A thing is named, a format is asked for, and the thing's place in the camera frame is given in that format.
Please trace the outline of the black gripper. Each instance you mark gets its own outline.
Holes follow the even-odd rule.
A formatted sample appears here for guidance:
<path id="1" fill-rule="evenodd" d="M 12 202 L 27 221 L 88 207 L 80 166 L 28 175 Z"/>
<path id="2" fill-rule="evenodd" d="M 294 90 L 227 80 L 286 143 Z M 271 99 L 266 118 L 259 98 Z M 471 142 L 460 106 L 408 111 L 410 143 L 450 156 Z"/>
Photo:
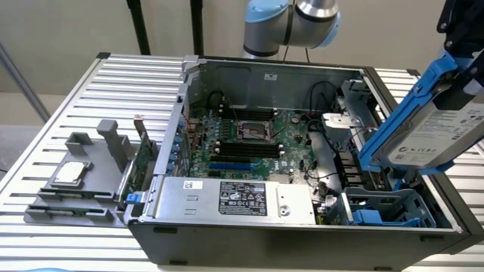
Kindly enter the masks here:
<path id="1" fill-rule="evenodd" d="M 458 111 L 483 94 L 483 1 L 447 1 L 436 30 L 446 34 L 444 58 L 455 63 L 435 97 L 439 110 Z"/>

